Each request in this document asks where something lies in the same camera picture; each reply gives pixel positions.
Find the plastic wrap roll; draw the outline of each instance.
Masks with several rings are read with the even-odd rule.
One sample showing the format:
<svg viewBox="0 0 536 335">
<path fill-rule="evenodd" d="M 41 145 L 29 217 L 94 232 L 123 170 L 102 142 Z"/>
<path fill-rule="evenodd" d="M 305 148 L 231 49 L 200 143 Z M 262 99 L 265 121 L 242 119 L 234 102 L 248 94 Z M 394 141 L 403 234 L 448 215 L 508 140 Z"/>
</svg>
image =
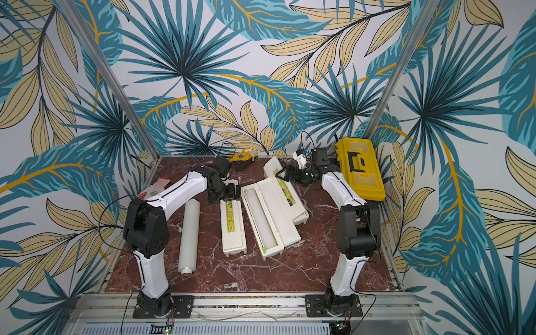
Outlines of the plastic wrap roll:
<svg viewBox="0 0 536 335">
<path fill-rule="evenodd" d="M 196 270 L 200 208 L 201 204 L 195 199 L 188 200 L 184 207 L 181 250 L 178 255 L 178 270 L 183 276 L 189 276 Z"/>
<path fill-rule="evenodd" d="M 273 236 L 270 224 L 266 219 L 263 207 L 260 205 L 259 197 L 254 189 L 249 189 L 244 192 L 245 198 L 248 201 L 248 206 L 255 220 L 255 226 L 259 233 L 260 240 L 262 241 L 262 247 L 264 249 L 270 249 L 277 246 L 276 238 Z"/>
</svg>

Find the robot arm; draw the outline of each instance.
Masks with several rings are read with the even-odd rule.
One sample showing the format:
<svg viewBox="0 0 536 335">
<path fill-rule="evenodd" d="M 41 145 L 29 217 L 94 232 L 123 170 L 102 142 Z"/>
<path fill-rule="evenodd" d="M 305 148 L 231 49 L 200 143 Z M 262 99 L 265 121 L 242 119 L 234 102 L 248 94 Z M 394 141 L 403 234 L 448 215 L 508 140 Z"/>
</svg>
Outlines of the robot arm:
<svg viewBox="0 0 536 335">
<path fill-rule="evenodd" d="M 169 240 L 167 220 L 195 195 L 208 190 L 209 203 L 239 200 L 240 186 L 223 182 L 230 162 L 216 157 L 210 165 L 200 165 L 161 193 L 142 200 L 134 198 L 126 214 L 123 238 L 132 245 L 142 279 L 138 305 L 156 317 L 169 312 L 169 283 L 164 268 L 164 248 Z"/>
</svg>

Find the black handle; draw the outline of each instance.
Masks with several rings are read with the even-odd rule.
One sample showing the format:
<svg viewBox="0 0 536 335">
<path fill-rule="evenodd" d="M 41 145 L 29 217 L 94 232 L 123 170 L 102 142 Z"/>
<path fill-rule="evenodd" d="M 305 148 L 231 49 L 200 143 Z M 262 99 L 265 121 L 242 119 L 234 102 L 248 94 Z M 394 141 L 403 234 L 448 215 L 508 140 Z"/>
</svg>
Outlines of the black handle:
<svg viewBox="0 0 536 335">
<path fill-rule="evenodd" d="M 354 157 L 357 157 L 360 154 L 361 154 L 360 152 L 348 151 L 348 164 L 350 164 L 350 172 L 365 172 L 365 170 L 354 168 Z"/>
</svg>

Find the marble surface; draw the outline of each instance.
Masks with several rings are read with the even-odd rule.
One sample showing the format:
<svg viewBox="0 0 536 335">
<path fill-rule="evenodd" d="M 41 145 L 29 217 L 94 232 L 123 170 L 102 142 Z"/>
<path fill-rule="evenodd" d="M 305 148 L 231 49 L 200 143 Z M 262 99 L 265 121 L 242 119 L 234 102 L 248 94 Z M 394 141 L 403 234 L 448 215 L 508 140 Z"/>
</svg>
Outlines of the marble surface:
<svg viewBox="0 0 536 335">
<path fill-rule="evenodd" d="M 163 158 L 154 178 L 168 178 L 174 183 L 190 168 L 211 161 L 211 158 Z M 283 159 L 281 163 L 285 165 L 289 161 L 292 159 Z M 262 180 L 262 168 L 266 162 L 267 158 L 257 158 L 242 171 L 233 171 L 231 178 L 237 179 L 240 185 Z M 282 255 L 277 254 L 266 261 L 260 256 L 245 210 L 243 217 L 247 254 L 229 255 L 227 258 L 221 249 L 220 206 L 209 204 L 205 192 L 197 195 L 195 199 L 201 202 L 197 270 L 188 277 L 181 276 L 177 269 L 184 206 L 176 211 L 168 221 L 170 240 L 165 251 L 166 275 L 172 292 L 325 291 L 339 258 L 339 211 L 319 184 L 295 188 L 310 215 L 306 224 L 297 226 L 302 240 L 288 247 Z M 378 252 L 370 260 L 376 263 L 365 263 L 356 290 L 393 291 L 385 260 Z M 134 292 L 140 289 L 140 285 L 133 255 L 123 252 L 106 292 Z"/>
</svg>

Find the tropical leaf wallpaper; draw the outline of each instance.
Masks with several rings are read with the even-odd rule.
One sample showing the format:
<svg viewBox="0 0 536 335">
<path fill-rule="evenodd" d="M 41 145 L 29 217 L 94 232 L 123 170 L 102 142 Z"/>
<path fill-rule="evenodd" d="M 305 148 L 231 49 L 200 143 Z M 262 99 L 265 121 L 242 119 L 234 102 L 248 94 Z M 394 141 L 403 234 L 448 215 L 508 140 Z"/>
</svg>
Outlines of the tropical leaf wallpaper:
<svg viewBox="0 0 536 335">
<path fill-rule="evenodd" d="M 75 3 L 114 64 L 126 4 Z M 102 278 L 102 239 L 121 241 L 128 199 L 105 207 L 152 159 L 52 0 L 1 1 L 0 32 L 2 333 L 57 334 Z"/>
<path fill-rule="evenodd" d="M 534 334 L 536 3 L 431 22 L 373 135 L 385 245 L 431 334 Z"/>
<path fill-rule="evenodd" d="M 160 154 L 284 155 L 362 136 L 425 0 L 74 2 Z M 440 0 L 372 138 L 432 334 L 535 332 L 535 10 Z M 0 317 L 56 334 L 152 158 L 53 0 L 0 34 Z"/>
</svg>

